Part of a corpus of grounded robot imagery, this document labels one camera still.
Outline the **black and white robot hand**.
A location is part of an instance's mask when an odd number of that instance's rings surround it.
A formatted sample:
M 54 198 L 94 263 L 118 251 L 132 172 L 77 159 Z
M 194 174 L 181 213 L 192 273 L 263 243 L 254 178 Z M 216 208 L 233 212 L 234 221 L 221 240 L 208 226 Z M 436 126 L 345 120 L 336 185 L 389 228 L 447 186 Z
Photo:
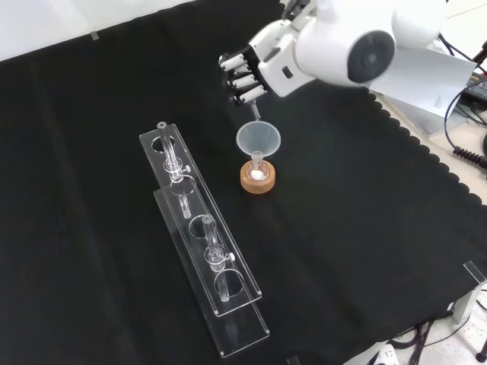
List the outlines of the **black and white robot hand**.
M 224 86 L 235 104 L 250 103 L 264 94 L 287 97 L 315 80 L 305 74 L 295 57 L 298 32 L 289 20 L 266 25 L 234 54 L 223 54 L 218 67 L 224 73 Z

